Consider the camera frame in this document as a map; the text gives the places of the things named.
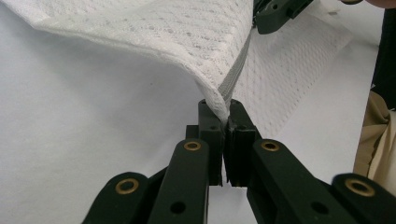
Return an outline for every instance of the cloth fold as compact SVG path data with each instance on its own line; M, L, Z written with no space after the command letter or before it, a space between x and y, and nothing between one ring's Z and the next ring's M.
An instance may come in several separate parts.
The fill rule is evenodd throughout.
M230 71L241 68L235 63L241 63L238 56L247 45L253 1L1 1L36 29L86 38L182 67L222 121L228 118L227 102L236 86L235 98L247 105L266 137L280 130L350 40L348 31L315 1L275 34L253 31L239 76Z
M373 179L396 195L396 113L371 91L353 172Z

